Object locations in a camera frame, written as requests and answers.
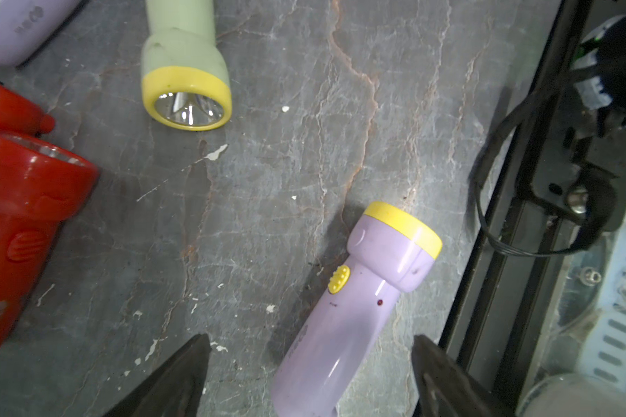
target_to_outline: flashlight lens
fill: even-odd
[[[194,93],[161,94],[155,110],[172,123],[188,126],[208,126],[223,118],[223,107],[216,100]]]
[[[39,154],[46,155],[50,158],[54,158],[56,160],[71,163],[72,165],[79,165],[82,167],[85,166],[83,162],[79,161],[74,156],[65,155],[63,152],[60,152],[60,150],[58,150],[58,148],[54,146],[36,144],[35,142],[29,141],[28,139],[24,139],[24,138],[21,138],[20,136],[10,135],[7,133],[2,135],[2,137],[5,139],[9,139],[12,142],[15,142],[21,146],[24,146],[30,149],[31,151],[35,151]]]

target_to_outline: yellow flashlight bezel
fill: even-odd
[[[188,126],[169,121],[155,110],[155,101],[166,93],[194,93],[214,99],[223,107],[221,120],[206,126]],[[215,75],[192,67],[168,66],[154,69],[142,78],[142,101],[146,112],[171,128],[203,131],[223,126],[232,116],[230,87]]]
[[[368,205],[364,214],[396,229],[434,259],[441,253],[442,241],[436,232],[422,221],[395,206],[384,202],[373,202]]]

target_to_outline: flashlight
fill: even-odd
[[[210,130],[232,115],[230,77],[216,48],[213,0],[146,0],[142,100],[172,128]]]
[[[0,65],[24,62],[80,0],[0,0]]]
[[[333,417],[336,404],[387,322],[401,292],[425,278],[442,248],[424,223],[387,203],[370,204],[348,238],[350,256],[275,373],[280,417]]]
[[[32,135],[55,121],[0,86],[0,345],[18,318],[61,221],[84,203],[97,168]]]

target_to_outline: green flashlight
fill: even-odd
[[[213,0],[146,0],[142,100],[167,126],[210,130],[232,115],[227,65],[216,48]]]

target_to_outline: red flashlight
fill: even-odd
[[[33,137],[54,125],[35,104],[0,85],[0,345],[60,222],[81,207],[98,176],[90,162]]]

